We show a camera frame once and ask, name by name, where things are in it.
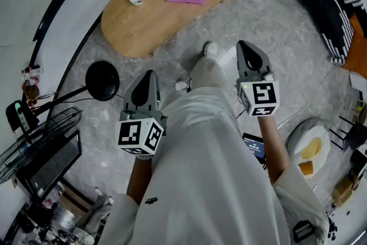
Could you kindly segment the black monitor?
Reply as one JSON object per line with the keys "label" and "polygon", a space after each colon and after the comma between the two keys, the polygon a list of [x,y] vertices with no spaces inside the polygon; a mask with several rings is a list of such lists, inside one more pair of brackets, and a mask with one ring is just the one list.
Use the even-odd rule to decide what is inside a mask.
{"label": "black monitor", "polygon": [[81,155],[80,132],[76,130],[41,151],[16,173],[15,178],[29,199],[42,202]]}

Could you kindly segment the person's right forearm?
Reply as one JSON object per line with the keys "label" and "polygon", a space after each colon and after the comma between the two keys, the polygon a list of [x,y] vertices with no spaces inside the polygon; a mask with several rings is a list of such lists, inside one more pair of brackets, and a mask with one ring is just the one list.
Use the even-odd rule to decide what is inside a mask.
{"label": "person's right forearm", "polygon": [[274,184],[289,167],[290,159],[273,116],[260,116],[257,119],[264,143],[270,182]]}

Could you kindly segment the white plastic bag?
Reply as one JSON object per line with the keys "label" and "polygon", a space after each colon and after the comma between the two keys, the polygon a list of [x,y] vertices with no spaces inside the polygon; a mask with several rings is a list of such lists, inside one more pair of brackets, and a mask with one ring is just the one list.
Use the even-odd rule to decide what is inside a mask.
{"label": "white plastic bag", "polygon": [[290,135],[287,150],[291,163],[296,166],[301,162],[312,161],[315,176],[329,155],[329,131],[320,119],[306,119]]}

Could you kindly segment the person's white shoe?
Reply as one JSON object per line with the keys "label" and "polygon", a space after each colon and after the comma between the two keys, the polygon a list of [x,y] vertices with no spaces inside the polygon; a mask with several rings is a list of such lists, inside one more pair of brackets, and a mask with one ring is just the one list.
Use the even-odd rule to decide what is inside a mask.
{"label": "person's white shoe", "polygon": [[176,91],[188,91],[188,83],[183,80],[183,79],[178,79],[176,82],[175,82],[175,90]]}
{"label": "person's white shoe", "polygon": [[211,59],[217,56],[217,44],[215,42],[208,41],[204,45],[204,56]]}

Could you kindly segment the person's beige trousers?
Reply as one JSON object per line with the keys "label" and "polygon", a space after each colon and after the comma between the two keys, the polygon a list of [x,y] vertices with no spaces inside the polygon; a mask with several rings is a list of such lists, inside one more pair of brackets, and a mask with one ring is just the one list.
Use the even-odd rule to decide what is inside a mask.
{"label": "person's beige trousers", "polygon": [[227,90],[222,68],[214,58],[204,56],[195,65],[191,73],[191,88],[215,87]]}

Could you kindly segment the wooden coffee table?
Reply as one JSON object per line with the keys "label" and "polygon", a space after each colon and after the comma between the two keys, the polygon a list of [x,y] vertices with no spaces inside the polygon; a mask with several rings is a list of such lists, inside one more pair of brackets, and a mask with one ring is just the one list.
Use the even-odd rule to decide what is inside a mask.
{"label": "wooden coffee table", "polygon": [[174,33],[223,0],[206,0],[204,5],[143,0],[110,0],[101,17],[101,29],[111,46],[125,57],[150,55]]}

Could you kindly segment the silver metal pot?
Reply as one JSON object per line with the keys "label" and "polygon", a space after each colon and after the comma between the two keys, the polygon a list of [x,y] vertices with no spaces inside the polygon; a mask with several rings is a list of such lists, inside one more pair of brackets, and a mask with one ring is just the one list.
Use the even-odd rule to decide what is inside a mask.
{"label": "silver metal pot", "polygon": [[64,231],[72,232],[82,217],[82,211],[70,203],[59,203],[52,224]]}

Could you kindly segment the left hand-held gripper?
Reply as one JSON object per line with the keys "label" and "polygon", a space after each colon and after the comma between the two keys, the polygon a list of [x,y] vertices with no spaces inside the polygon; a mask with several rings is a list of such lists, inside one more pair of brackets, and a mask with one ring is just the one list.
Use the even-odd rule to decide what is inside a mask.
{"label": "left hand-held gripper", "polygon": [[[134,156],[154,155],[166,134],[167,117],[159,109],[158,76],[153,70],[141,74],[128,87],[120,121],[115,123],[115,145]],[[154,111],[131,111],[138,107]]]}

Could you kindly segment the orange foam block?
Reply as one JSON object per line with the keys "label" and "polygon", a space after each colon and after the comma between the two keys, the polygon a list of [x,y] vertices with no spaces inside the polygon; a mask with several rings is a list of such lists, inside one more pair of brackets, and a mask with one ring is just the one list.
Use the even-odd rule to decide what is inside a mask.
{"label": "orange foam block", "polygon": [[314,174],[314,167],[312,161],[299,163],[299,168],[306,178],[311,178]]}

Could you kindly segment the cardboard box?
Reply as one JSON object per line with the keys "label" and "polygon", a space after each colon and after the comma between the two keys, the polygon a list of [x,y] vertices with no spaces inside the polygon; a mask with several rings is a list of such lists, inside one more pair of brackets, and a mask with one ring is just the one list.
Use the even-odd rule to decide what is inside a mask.
{"label": "cardboard box", "polygon": [[332,199],[336,206],[341,207],[353,195],[353,191],[358,188],[359,180],[352,181],[345,176],[333,189]]}

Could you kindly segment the person's white t-shirt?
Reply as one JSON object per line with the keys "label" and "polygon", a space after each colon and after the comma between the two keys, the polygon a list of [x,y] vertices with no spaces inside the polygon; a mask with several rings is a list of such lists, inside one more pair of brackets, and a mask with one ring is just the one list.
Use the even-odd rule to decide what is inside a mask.
{"label": "person's white t-shirt", "polygon": [[[117,195],[98,245],[325,245],[329,221],[300,168],[271,184],[225,91],[201,87],[164,108],[167,134],[138,205]],[[315,233],[295,243],[293,227]]]}

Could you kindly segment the black timer display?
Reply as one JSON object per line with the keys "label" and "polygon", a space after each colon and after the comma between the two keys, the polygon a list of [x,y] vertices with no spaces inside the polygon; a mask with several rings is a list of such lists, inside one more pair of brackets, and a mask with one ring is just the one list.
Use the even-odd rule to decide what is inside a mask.
{"label": "black timer display", "polygon": [[264,149],[264,142],[261,137],[257,137],[255,135],[251,135],[248,133],[243,133],[242,139],[250,149],[250,151],[254,154],[260,164],[266,164],[266,155]]}

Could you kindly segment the black device with green light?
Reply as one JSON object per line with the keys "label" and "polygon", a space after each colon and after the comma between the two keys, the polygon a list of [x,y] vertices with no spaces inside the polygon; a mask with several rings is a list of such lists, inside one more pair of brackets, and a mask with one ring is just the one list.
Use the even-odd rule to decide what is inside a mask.
{"label": "black device with green light", "polygon": [[28,104],[21,100],[16,100],[6,107],[6,117],[17,139],[29,130],[34,129],[39,123],[38,118],[31,112]]}

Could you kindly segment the person's left forearm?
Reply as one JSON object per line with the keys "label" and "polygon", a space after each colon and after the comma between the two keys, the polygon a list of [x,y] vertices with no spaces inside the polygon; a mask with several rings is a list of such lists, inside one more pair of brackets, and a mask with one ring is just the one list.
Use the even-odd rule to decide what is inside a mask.
{"label": "person's left forearm", "polygon": [[143,196],[149,185],[152,175],[152,159],[135,159],[130,175],[126,195],[130,196],[138,205],[141,204]]}

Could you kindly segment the black floor stand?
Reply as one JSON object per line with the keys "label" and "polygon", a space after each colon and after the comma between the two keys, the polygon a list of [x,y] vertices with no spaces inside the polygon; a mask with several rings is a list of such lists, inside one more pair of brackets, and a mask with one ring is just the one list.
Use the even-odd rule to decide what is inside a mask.
{"label": "black floor stand", "polygon": [[107,61],[96,61],[89,66],[85,74],[85,86],[39,106],[35,110],[32,110],[31,113],[38,116],[43,112],[50,110],[55,105],[66,102],[69,98],[72,98],[84,91],[88,91],[95,100],[102,102],[108,101],[117,94],[119,86],[120,78],[116,68]]}

